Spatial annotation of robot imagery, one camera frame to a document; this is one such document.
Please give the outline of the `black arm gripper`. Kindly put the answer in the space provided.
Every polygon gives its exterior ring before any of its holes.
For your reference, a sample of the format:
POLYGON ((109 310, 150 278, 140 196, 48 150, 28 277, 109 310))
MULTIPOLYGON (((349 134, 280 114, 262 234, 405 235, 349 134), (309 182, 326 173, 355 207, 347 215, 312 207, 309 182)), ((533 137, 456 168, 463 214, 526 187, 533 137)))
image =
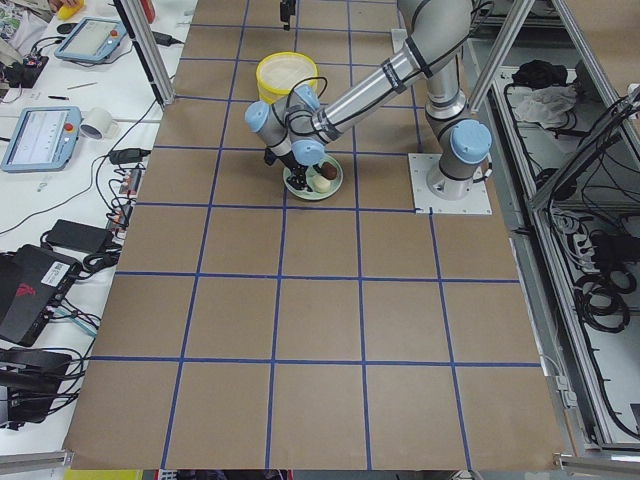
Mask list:
POLYGON ((284 155, 277 155, 271 148, 266 147, 264 151, 264 162, 268 166, 273 166, 277 160, 283 163, 291 172, 290 186, 295 190, 306 190, 306 171, 303 170, 303 166, 297 162, 294 154, 289 152, 284 155))

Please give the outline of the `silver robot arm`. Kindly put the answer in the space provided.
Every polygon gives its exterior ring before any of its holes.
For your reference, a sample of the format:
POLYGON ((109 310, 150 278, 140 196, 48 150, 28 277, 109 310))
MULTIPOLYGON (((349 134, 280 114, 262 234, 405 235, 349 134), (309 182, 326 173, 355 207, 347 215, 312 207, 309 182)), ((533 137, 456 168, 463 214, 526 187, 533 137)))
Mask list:
POLYGON ((460 86, 458 52, 472 31, 473 1, 400 1, 407 30, 401 48, 333 103, 322 106, 301 83, 273 104, 252 103, 245 122, 265 144, 265 160, 281 161, 285 183, 297 195, 310 193, 312 176, 323 175, 325 147, 416 81, 427 84, 425 105, 442 154, 427 175, 427 187, 445 200, 460 200, 492 144, 488 128, 471 118, 460 86))

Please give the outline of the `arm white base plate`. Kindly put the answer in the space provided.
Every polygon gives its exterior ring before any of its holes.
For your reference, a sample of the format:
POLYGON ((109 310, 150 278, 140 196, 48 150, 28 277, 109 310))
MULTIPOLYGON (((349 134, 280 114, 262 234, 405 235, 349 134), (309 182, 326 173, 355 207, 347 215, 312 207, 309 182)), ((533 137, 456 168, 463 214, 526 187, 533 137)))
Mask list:
POLYGON ((491 215, 492 208, 480 165, 471 179, 442 174, 440 154, 408 155, 414 210, 418 214, 491 215))

